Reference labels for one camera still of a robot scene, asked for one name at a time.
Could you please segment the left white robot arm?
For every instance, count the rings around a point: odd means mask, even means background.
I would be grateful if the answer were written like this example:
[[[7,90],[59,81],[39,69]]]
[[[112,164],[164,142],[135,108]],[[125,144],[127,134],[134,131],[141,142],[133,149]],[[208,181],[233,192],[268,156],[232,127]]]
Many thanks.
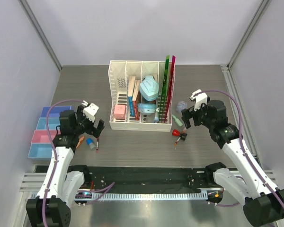
[[[104,129],[100,120],[95,127],[99,107],[82,102],[77,110],[65,110],[59,116],[59,132],[52,138],[52,157],[44,182],[33,199],[28,199],[26,211],[33,227],[67,227],[71,221],[71,206],[79,188],[88,188],[91,176],[87,166],[70,166],[80,135],[98,138]]]

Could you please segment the pink plastic drawer bin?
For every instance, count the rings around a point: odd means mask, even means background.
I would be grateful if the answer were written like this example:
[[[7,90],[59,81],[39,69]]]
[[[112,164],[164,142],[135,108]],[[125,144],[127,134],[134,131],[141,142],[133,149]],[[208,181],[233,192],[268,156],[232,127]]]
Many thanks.
[[[46,130],[35,130],[31,143],[50,143]]]

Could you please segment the light blue drawer bin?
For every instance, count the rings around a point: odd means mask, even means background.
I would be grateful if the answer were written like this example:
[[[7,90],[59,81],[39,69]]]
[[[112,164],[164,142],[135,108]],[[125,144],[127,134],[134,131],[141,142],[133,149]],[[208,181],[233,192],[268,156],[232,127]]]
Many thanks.
[[[48,122],[46,118],[39,118],[36,129],[46,130],[48,126],[49,130],[55,130],[58,125],[60,125],[59,118],[49,118]]]

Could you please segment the purple plastic drawer bin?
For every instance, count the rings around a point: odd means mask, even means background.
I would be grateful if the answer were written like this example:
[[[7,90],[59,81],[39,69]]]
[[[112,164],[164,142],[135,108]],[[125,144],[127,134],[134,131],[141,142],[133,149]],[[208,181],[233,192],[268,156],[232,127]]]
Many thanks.
[[[45,118],[47,116],[47,113],[51,107],[46,106],[42,108],[40,118]],[[55,106],[49,113],[49,118],[59,118],[60,112],[63,112],[65,110],[72,110],[73,107],[71,105],[69,106]]]

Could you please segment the blue plastic drawer bin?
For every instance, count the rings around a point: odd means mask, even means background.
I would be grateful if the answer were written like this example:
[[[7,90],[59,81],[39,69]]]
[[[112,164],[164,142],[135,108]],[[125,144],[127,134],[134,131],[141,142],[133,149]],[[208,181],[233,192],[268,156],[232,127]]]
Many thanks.
[[[50,143],[32,143],[27,156],[31,160],[48,161],[52,158]]]

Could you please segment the white desktop file organizer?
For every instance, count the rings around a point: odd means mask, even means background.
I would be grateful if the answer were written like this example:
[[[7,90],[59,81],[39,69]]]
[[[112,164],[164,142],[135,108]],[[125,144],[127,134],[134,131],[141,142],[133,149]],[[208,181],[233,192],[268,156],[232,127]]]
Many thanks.
[[[168,81],[166,90],[166,101],[169,87],[170,68],[172,57],[169,59]],[[108,69],[108,78],[110,83],[112,108],[110,114],[110,126],[113,130],[132,130],[132,131],[160,131],[169,132],[172,126],[172,111],[171,104],[173,98],[174,82],[175,82],[175,68],[172,83],[172,96],[168,111],[167,122],[164,122],[166,113],[166,101],[164,105],[163,122],[159,120],[160,99],[162,82],[164,77],[164,61],[111,61]],[[130,116],[130,108],[127,97],[128,77],[135,76],[136,80],[141,82],[145,76],[152,75],[159,84],[158,98],[153,101],[147,101],[141,95],[139,103],[153,103],[156,104],[156,112],[150,115],[145,115],[139,112],[140,118],[136,120],[135,117]],[[114,118],[114,108],[116,104],[126,105],[126,117],[124,120],[117,120]]]

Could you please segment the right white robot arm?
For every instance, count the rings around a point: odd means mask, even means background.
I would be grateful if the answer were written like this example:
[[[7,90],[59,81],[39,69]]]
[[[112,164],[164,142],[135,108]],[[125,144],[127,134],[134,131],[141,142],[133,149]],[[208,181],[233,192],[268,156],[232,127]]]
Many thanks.
[[[190,128],[203,125],[212,140],[232,160],[241,175],[237,178],[221,162],[206,166],[205,183],[214,187],[222,186],[242,206],[248,222],[260,227],[284,219],[284,189],[278,186],[261,169],[239,129],[228,122],[227,109],[223,101],[209,100],[182,110],[182,120]]]

